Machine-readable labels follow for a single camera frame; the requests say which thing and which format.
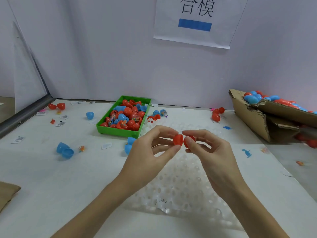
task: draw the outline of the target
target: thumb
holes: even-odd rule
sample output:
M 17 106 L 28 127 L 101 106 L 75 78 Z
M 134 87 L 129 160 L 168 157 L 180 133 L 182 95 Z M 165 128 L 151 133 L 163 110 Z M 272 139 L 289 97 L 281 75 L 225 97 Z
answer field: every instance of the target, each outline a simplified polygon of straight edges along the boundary
M 186 144 L 188 148 L 191 150 L 191 153 L 196 154 L 198 158 L 203 158 L 206 155 L 206 152 L 199 144 L 197 144 L 191 137 L 185 137 Z
M 179 152 L 179 150 L 180 145 L 174 145 L 159 156 L 160 162 L 163 164 L 163 167 L 177 154 L 177 152 Z

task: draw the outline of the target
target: forearm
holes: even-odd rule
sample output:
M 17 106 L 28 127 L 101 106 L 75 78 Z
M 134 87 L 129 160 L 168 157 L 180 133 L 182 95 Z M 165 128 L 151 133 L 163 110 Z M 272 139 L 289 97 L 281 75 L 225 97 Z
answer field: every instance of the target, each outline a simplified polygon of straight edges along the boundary
M 94 237 L 108 216 L 130 195 L 123 183 L 115 179 L 51 238 Z
M 289 238 L 247 185 L 227 203 L 250 238 Z

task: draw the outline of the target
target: gray floor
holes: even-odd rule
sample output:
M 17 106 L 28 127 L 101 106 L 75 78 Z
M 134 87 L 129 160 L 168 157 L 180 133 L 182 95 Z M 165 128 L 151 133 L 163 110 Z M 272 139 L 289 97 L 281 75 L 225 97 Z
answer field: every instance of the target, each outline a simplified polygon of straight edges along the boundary
M 15 114 L 14 98 L 0 97 L 0 123 L 7 120 Z

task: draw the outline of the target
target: blue rectangle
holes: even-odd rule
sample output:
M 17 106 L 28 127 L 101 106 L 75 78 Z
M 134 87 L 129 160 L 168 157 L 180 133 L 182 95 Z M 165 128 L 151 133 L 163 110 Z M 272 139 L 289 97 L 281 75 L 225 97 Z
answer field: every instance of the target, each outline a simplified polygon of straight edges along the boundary
M 179 19 L 179 23 L 178 23 L 179 27 L 196 29 L 196 30 L 207 31 L 207 32 L 210 32 L 211 25 L 212 23 L 182 19 L 182 18 Z

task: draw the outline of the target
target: green plastic basket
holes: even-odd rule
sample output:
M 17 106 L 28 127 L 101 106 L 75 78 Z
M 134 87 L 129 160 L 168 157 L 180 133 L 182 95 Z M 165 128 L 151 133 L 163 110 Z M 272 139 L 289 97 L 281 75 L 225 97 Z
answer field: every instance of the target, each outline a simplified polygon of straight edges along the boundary
M 110 127 L 103 127 L 100 126 L 106 117 L 109 117 L 109 114 L 111 113 L 111 111 L 116 107 L 119 106 L 120 104 L 122 104 L 123 100 L 128 100 L 130 101 L 131 99 L 134 100 L 135 102 L 142 102 L 142 106 L 144 104 L 148 104 L 148 108 L 145 112 L 144 118 L 142 120 L 142 123 L 140 125 L 140 129 L 139 131 L 131 131 L 131 130 L 125 130 L 125 129 L 118 129 L 118 128 L 110 128 Z M 99 133 L 101 134 L 108 134 L 108 135 L 117 135 L 117 136 L 124 136 L 124 137 L 133 137 L 133 138 L 138 138 L 141 132 L 141 129 L 143 127 L 144 122 L 147 120 L 147 114 L 149 112 L 151 106 L 151 99 L 149 98 L 141 98 L 141 97 L 133 97 L 133 96 L 121 96 L 117 102 L 115 102 L 115 104 L 113 104 L 113 106 L 108 110 L 108 112 L 106 112 L 106 114 L 102 117 L 102 119 L 96 124 L 97 126 L 97 130 Z

